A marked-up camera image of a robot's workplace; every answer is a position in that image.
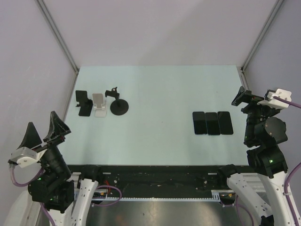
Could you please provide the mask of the black phone blue edge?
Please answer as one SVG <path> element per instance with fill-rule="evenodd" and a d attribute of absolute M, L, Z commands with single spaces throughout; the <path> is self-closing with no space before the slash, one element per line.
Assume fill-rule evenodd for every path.
<path fill-rule="evenodd" d="M 196 135 L 207 134 L 205 113 L 204 112 L 193 112 L 192 118 L 193 118 L 195 134 Z"/>

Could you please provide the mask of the black folding phone stand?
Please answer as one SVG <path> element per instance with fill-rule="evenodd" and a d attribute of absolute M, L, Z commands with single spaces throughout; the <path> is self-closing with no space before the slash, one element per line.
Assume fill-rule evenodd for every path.
<path fill-rule="evenodd" d="M 79 107 L 79 116 L 89 117 L 93 108 L 93 101 L 88 98 L 87 91 L 76 90 L 75 91 L 76 101 L 78 102 L 76 107 Z"/>

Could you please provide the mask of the white folding phone stand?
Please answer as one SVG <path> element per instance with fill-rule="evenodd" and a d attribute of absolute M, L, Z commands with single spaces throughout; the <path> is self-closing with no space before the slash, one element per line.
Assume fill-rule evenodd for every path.
<path fill-rule="evenodd" d="M 93 93 L 93 109 L 95 111 L 95 117 L 104 118 L 107 114 L 107 103 L 102 93 Z"/>

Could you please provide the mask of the black round base phone stand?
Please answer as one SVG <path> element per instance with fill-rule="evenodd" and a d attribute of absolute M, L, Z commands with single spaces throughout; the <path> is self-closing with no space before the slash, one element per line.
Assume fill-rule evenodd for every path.
<path fill-rule="evenodd" d="M 129 110 L 129 104 L 126 100 L 120 99 L 120 94 L 117 92 L 117 87 L 105 91 L 105 97 L 113 97 L 115 100 L 110 105 L 112 114 L 121 116 Z"/>

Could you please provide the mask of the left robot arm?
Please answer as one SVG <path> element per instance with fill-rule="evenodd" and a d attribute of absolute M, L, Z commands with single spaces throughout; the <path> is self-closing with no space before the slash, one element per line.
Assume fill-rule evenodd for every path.
<path fill-rule="evenodd" d="M 104 182 L 101 167 L 85 165 L 79 175 L 79 193 L 75 194 L 72 171 L 58 148 L 70 133 L 70 128 L 52 111 L 46 137 L 41 139 L 29 122 L 20 146 L 11 156 L 11 161 L 21 168 L 34 163 L 41 165 L 42 174 L 30 181 L 27 189 L 53 226 L 86 225 L 93 194 Z"/>

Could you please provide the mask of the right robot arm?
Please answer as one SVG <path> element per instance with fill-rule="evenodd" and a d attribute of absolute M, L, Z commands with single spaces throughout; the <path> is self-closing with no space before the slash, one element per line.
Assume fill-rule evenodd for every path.
<path fill-rule="evenodd" d="M 233 165 L 218 170 L 217 184 L 222 189 L 230 188 L 246 205 L 251 219 L 260 226 L 299 226 L 301 216 L 290 189 L 290 180 L 300 165 L 291 172 L 279 144 L 286 142 L 286 123 L 275 117 L 289 106 L 300 108 L 291 99 L 291 92 L 284 89 L 268 90 L 264 97 L 240 87 L 232 101 L 233 106 L 246 103 L 241 109 L 247 114 L 244 144 L 248 165 L 263 184 L 268 202 L 248 185 L 242 173 Z"/>

